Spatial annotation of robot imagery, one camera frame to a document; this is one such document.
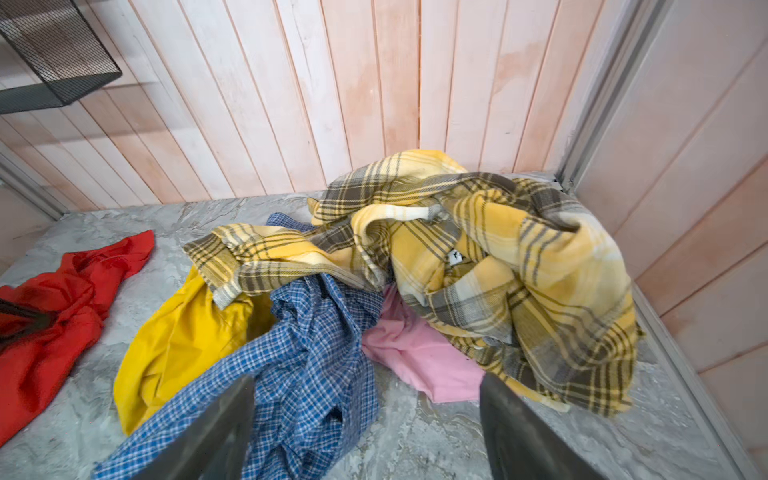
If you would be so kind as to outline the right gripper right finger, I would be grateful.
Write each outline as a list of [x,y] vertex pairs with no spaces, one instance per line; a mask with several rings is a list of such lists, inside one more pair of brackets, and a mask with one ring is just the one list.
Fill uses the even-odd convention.
[[480,420],[494,479],[601,479],[498,376],[484,375]]

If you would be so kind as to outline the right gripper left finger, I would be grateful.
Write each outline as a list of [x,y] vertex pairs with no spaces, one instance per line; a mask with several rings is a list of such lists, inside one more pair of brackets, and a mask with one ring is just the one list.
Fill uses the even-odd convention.
[[254,379],[245,375],[143,468],[137,479],[226,479],[242,476],[254,414]]

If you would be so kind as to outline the red cloth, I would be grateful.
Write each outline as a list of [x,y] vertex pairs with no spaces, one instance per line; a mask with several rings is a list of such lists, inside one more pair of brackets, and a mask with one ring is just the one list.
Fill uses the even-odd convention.
[[124,280],[140,272],[155,247],[151,230],[100,249],[70,252],[54,272],[1,299],[39,310],[49,326],[1,348],[1,443],[6,444],[55,399],[79,357],[101,337]]

